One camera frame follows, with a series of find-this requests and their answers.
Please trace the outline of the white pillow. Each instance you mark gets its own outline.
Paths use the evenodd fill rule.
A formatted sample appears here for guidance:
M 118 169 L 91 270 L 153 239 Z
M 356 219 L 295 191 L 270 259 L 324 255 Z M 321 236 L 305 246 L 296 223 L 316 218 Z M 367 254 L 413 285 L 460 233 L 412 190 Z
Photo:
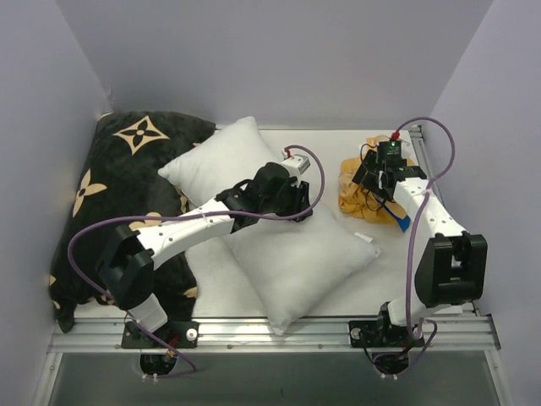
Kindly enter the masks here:
M 246 117 L 158 173 L 199 206 L 278 160 L 255 119 Z M 343 227 L 323 203 L 302 222 L 260 220 L 224 239 L 277 335 L 380 255 L 380 249 Z

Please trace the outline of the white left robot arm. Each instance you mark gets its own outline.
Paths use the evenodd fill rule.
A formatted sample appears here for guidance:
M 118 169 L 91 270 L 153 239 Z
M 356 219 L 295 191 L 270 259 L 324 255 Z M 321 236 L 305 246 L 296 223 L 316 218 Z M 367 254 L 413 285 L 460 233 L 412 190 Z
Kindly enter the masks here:
M 219 193 L 194 210 L 133 230 L 117 227 L 106 243 L 96 272 L 117 306 L 140 325 L 141 338 L 152 348 L 168 343 L 168 316 L 154 293 L 155 272 L 176 255 L 205 242 L 255 225 L 262 216 L 301 222 L 311 216 L 306 156 L 269 162 L 254 178 Z

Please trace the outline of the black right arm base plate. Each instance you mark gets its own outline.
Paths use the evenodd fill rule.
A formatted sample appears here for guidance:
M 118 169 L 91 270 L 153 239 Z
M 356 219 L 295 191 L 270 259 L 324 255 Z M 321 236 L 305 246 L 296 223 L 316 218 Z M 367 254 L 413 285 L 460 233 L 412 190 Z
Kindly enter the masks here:
M 350 346 L 353 348 L 420 348 L 425 340 L 412 340 L 404 326 L 380 325 L 377 321 L 349 321 Z

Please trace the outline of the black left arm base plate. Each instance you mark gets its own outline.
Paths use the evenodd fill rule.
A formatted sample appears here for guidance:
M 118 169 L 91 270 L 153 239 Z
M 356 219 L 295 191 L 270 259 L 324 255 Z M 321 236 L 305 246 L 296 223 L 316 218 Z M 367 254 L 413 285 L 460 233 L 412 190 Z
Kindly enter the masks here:
M 199 323 L 196 321 L 169 321 L 154 334 L 175 348 L 196 348 Z M 162 348 L 161 344 L 144 334 L 132 321 L 127 322 L 124 326 L 120 346 L 127 349 Z

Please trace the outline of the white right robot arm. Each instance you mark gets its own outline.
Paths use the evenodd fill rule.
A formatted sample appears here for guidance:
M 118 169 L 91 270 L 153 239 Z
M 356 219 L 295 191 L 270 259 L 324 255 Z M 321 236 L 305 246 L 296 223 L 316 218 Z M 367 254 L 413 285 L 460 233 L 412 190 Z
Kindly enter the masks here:
M 410 166 L 400 140 L 367 150 L 353 180 L 381 204 L 398 204 L 411 220 L 404 295 L 382 306 L 377 340 L 393 346 L 439 310 L 479 299 L 484 291 L 488 242 L 469 233 L 434 194 L 421 167 Z

